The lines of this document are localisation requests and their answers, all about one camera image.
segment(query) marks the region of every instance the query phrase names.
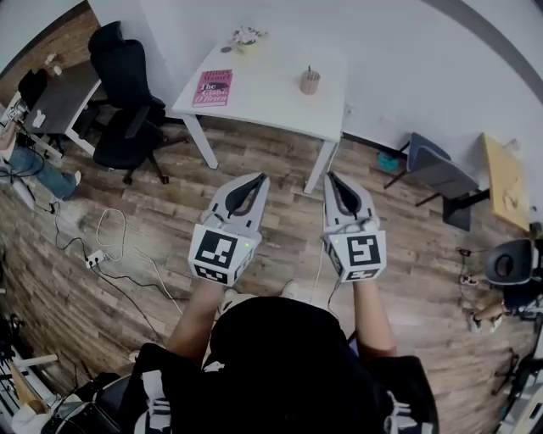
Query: desk leg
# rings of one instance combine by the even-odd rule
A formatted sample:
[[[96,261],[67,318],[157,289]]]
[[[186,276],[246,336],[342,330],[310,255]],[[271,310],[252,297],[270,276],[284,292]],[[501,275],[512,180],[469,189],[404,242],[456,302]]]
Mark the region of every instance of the desk leg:
[[[71,139],[73,143],[81,147],[84,151],[87,151],[87,153],[90,153],[91,157],[94,155],[94,146],[86,140],[81,139],[75,131],[67,130],[65,134]]]
[[[185,122],[188,132],[193,137],[194,143],[196,143],[196,146],[200,150],[207,165],[211,167],[211,169],[216,169],[219,163],[213,153],[213,149],[211,149],[210,143],[207,141],[207,138],[205,138],[204,131],[196,116],[193,114],[183,114],[181,119]]]
[[[305,183],[304,193],[311,194],[311,192],[313,192],[316,182],[318,181],[319,176],[321,176],[321,173],[324,170],[326,163],[332,156],[333,150],[336,148],[336,146],[338,146],[338,143],[329,141],[322,143],[321,150],[316,158],[316,162],[313,166],[313,170],[311,171],[311,175],[309,176],[309,180],[307,180]]]
[[[39,147],[42,147],[47,152],[49,152],[51,155],[53,155],[57,159],[62,158],[62,153],[57,151],[54,147],[51,147],[50,145],[47,145],[40,137],[36,136],[35,134],[30,135],[32,141]]]
[[[36,366],[37,364],[45,364],[56,362],[59,359],[57,354],[49,354],[48,356],[35,357],[34,359],[14,360],[15,366],[18,368],[28,368],[30,366]]]

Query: white desk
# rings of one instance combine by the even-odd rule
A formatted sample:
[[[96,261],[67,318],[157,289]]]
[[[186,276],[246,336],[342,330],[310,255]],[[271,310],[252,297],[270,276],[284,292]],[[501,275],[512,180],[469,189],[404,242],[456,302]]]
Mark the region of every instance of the white desk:
[[[79,137],[74,124],[79,115],[100,86],[101,81],[90,61],[71,66],[59,76],[49,80],[25,121],[25,128],[36,134],[65,134],[76,145],[89,154],[94,146]],[[37,111],[46,115],[39,127],[32,125]]]
[[[172,111],[184,120],[205,161],[218,166],[196,114],[242,120],[294,131],[323,140],[313,171],[305,185],[311,193],[341,138],[347,83],[347,59],[339,51],[280,46],[271,39],[258,42],[255,53],[243,56],[216,46],[188,82]],[[299,78],[307,66],[321,74],[315,95],[299,90]],[[228,104],[193,107],[193,97],[204,71],[232,70]]]

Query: sticker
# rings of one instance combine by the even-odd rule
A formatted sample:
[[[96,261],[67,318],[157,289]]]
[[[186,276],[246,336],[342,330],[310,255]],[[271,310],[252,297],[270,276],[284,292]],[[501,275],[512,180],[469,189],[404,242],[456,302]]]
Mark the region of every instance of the sticker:
[[[196,274],[200,277],[204,277],[210,281],[216,281],[226,285],[228,283],[228,277],[226,273],[221,273],[220,271],[208,270],[204,267],[196,265]]]
[[[381,255],[375,235],[352,236],[347,238],[351,267],[381,264]]]
[[[195,259],[206,264],[228,269],[238,240],[213,231],[206,231]]]
[[[335,249],[332,247],[332,243],[330,243],[328,247],[328,256],[330,256],[330,259],[332,260],[332,265],[334,269],[336,269],[336,273],[341,275],[341,273],[343,273],[343,265],[341,264]]]
[[[241,276],[241,274],[244,272],[245,268],[247,267],[247,265],[249,265],[249,262],[251,260],[251,258],[253,257],[253,251],[251,250],[247,256],[245,257],[244,261],[241,263],[241,265],[239,265],[238,269],[236,270],[236,272],[234,273],[234,281],[236,281],[238,279],[238,277]]]
[[[364,279],[371,279],[379,272],[376,270],[364,270],[364,271],[351,271],[345,281],[362,281]]]

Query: green object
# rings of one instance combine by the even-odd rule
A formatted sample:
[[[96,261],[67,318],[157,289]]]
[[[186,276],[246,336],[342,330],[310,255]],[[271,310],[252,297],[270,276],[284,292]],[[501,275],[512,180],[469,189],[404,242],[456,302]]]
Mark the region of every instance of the green object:
[[[386,153],[379,153],[377,157],[379,167],[387,172],[398,170],[398,159],[394,159]]]

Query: white cable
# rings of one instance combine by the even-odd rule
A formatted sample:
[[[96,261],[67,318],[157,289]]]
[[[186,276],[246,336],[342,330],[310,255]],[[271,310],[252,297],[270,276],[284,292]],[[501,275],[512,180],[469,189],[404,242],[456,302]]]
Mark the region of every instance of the white cable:
[[[121,216],[122,216],[122,243],[121,244],[102,244],[100,242],[100,238],[98,236],[98,233],[100,232],[100,225],[102,225],[102,220],[104,219],[104,216],[109,212],[109,211],[116,211],[117,213],[119,213]],[[122,211],[119,211],[118,209],[115,209],[115,208],[107,208],[103,213],[102,213],[102,217],[100,217],[100,222],[98,223],[98,227],[96,228],[96,241],[98,242],[98,244],[103,247],[103,248],[117,248],[117,247],[120,247],[120,256],[119,258],[114,258],[113,256],[111,256],[110,254],[107,254],[106,252],[104,252],[104,254],[110,258],[112,261],[115,261],[115,262],[119,262],[120,260],[122,260],[122,257],[123,257],[123,254],[124,254],[124,251],[125,251],[125,235],[126,235],[126,217],[125,215],[123,214]]]
[[[100,226],[102,225],[102,220],[104,219],[104,216],[109,212],[109,211],[116,211],[117,213],[119,213],[120,215],[122,215],[122,221],[123,221],[123,227],[122,227],[122,243],[121,244],[102,244],[100,242],[100,238],[98,237],[98,233],[100,231]],[[112,261],[115,261],[115,262],[119,262],[122,260],[123,258],[123,255],[124,255],[124,252],[125,252],[125,237],[126,237],[126,217],[124,215],[124,213],[122,211],[120,211],[119,209],[115,209],[115,208],[107,208],[103,213],[102,213],[102,217],[100,217],[100,221],[98,223],[98,227],[96,228],[96,241],[98,242],[98,244],[100,246],[102,246],[103,248],[113,248],[113,247],[120,247],[120,256],[119,258],[113,258],[111,255],[107,254],[106,252],[104,252],[104,254],[110,258]],[[159,268],[156,266],[156,263],[153,261],[152,258],[150,258],[147,254],[145,254],[144,252],[142,252],[139,248],[137,248],[136,246],[134,246],[134,248],[142,255],[142,256],[139,256],[139,255],[136,255],[136,254],[131,254],[131,256],[134,256],[135,258],[139,258],[141,260],[144,260],[144,261],[147,261],[151,264],[153,264],[153,267],[154,267],[154,271],[156,271],[156,275],[159,277],[159,281],[160,281],[160,285],[162,285],[162,287],[164,288],[164,291],[166,293],[166,295],[170,298],[170,300],[176,305],[176,308],[177,310],[179,310],[179,312],[182,314],[183,311],[179,308],[179,305],[177,304],[176,300],[171,296],[170,292],[168,291],[168,289],[166,288],[166,285],[164,284],[164,282],[162,281],[162,277],[160,276],[160,273],[159,273]]]
[[[160,284],[162,285],[162,287],[164,288],[164,291],[165,293],[167,294],[167,296],[170,298],[170,300],[176,305],[176,308],[177,310],[179,310],[179,313],[180,314],[183,314],[183,311],[181,310],[181,308],[179,307],[179,305],[177,304],[176,300],[171,296],[170,292],[167,290],[166,288],[166,285],[164,284],[164,282],[162,281],[162,277],[160,277],[160,273],[159,273],[159,268],[156,266],[156,263],[153,261],[153,259],[151,257],[149,257],[148,255],[146,255],[144,252],[142,252],[139,248],[137,247],[134,247],[142,256],[145,260],[147,260],[148,262],[150,262],[151,264],[153,264],[153,267],[154,267],[154,270],[156,271],[156,275],[159,277],[159,281],[160,281]]]
[[[330,166],[332,166],[333,158],[336,155],[336,152],[339,149],[339,143],[336,145],[336,148],[333,150],[332,157],[330,158],[330,162],[328,163],[328,167],[326,168],[326,173],[330,170]],[[322,200],[322,234],[324,235],[324,228],[326,227],[326,201]],[[319,268],[316,271],[315,276],[315,282],[313,282],[313,290],[311,291],[311,299],[309,301],[309,304],[313,301],[313,294],[315,293],[316,283],[319,281],[319,277],[321,275],[321,268],[322,268],[322,255],[324,254],[324,239],[322,240],[321,245],[321,255],[319,257]]]

